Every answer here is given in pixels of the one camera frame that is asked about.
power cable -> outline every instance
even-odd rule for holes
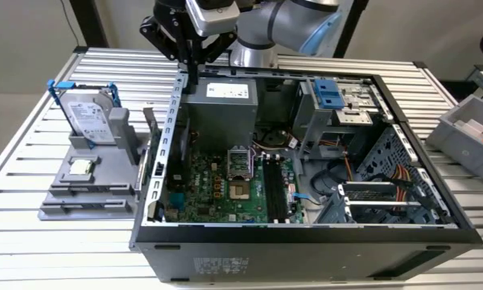
[[[73,26],[72,26],[71,20],[68,18],[67,6],[64,5],[63,0],[60,0],[60,2],[61,2],[61,5],[63,5],[64,17],[67,18],[68,26],[71,27],[72,34],[73,34],[73,37],[75,37],[75,41],[77,42],[77,46],[80,46],[81,44],[79,43],[77,34],[75,34]]]

gray storage bin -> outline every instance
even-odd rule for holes
[[[483,177],[483,101],[472,95],[440,120],[426,143]]]

motherboard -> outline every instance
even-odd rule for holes
[[[284,157],[256,156],[249,150],[230,156],[195,152],[184,188],[171,192],[168,222],[302,223],[293,165]]]

sticker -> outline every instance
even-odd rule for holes
[[[75,192],[88,192],[88,187],[71,187],[71,190]]]
[[[249,98],[249,85],[241,83],[209,83],[207,97]]]
[[[68,106],[84,137],[97,144],[115,143],[113,133],[100,105],[83,101],[71,101]]]
[[[292,149],[296,149],[297,143],[298,143],[298,140],[294,137],[292,137],[292,140],[290,140],[290,143],[289,143],[289,147]]]
[[[197,274],[245,274],[249,258],[193,258]]]

metal table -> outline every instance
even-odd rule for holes
[[[226,56],[219,63],[228,63]],[[456,105],[430,71],[412,62],[281,56],[280,66],[284,69],[380,74],[421,139],[437,126],[438,116]],[[164,120],[176,72],[176,63],[156,51],[89,49],[72,55],[57,80],[88,85],[116,82],[123,105],[132,111],[129,121],[141,131],[148,130],[141,113],[145,105],[160,108],[157,117]],[[0,156],[0,288],[163,286],[144,256],[129,252],[133,220],[37,220],[37,208],[68,150],[68,133],[63,113],[45,93]],[[483,179],[473,176],[441,152],[428,150],[483,237]],[[204,288],[265,289],[365,289],[369,286],[328,283],[199,285]],[[483,289],[483,248],[405,283],[373,283],[378,289],[398,289],[400,286],[406,290]]]

